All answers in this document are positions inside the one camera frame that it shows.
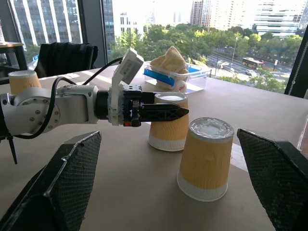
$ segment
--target road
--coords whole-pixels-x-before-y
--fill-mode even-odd
[[[212,55],[209,55],[207,58],[208,58],[209,62],[213,63],[214,66],[215,66],[216,61],[217,61],[217,54],[214,53]],[[224,55],[219,55],[218,61],[219,60],[223,60],[225,62],[228,62],[229,65],[227,67],[230,67],[231,61],[232,61],[231,58],[224,56]],[[265,65],[268,66],[268,67],[271,67],[271,63],[265,62]],[[238,60],[233,60],[232,68],[235,70],[235,72],[240,73],[240,74],[244,74],[244,75],[246,74],[245,71],[247,69],[254,70],[252,68],[244,66],[242,64],[242,62],[240,62]],[[277,65],[276,68],[275,68],[275,72],[272,72],[272,73],[274,74],[275,78],[286,80],[291,73],[291,68],[281,66],[281,65]]]

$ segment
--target plastic container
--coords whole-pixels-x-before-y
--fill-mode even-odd
[[[203,90],[206,78],[210,76],[211,70],[201,66],[187,64],[188,73],[178,74],[163,70],[144,62],[144,80],[156,85],[161,91],[181,91],[192,93]]]

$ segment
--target yellow paper cup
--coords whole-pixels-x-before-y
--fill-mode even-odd
[[[234,130],[215,118],[199,118],[189,125],[177,181],[180,189],[198,201],[215,201],[228,188]]]
[[[163,92],[155,95],[155,103],[174,103],[188,108],[186,94],[181,92]],[[188,115],[170,122],[152,122],[149,144],[163,151],[184,149],[189,119]]]
[[[38,75],[35,71],[14,71],[9,73],[12,95],[17,95],[27,88],[41,88]]]

